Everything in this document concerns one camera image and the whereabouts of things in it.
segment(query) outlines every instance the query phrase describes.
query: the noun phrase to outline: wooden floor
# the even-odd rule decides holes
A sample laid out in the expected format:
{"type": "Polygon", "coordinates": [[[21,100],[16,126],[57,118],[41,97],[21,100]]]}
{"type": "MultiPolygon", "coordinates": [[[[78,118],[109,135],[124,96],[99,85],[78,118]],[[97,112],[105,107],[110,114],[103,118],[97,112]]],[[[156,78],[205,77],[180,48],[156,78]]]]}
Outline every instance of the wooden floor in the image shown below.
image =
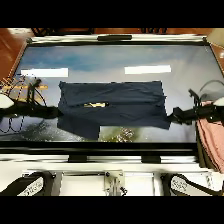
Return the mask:
{"type": "MultiPolygon", "coordinates": [[[[167,34],[204,34],[213,28],[168,28],[167,34]]],[[[96,34],[137,34],[141,28],[95,28],[96,34]]],[[[7,77],[27,37],[33,37],[29,28],[0,28],[0,80],[7,77]]],[[[213,46],[216,57],[224,70],[224,49],[213,46]]]]}

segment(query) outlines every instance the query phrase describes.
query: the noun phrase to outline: pink fabric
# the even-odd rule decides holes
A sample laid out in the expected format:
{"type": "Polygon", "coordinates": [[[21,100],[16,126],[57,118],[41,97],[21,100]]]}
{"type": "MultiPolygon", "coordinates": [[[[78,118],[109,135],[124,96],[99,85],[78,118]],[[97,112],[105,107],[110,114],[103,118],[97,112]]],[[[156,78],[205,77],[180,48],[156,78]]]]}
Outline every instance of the pink fabric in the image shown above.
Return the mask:
{"type": "Polygon", "coordinates": [[[206,119],[197,121],[200,139],[214,166],[224,173],[224,127],[221,122],[209,123],[206,119]]]}

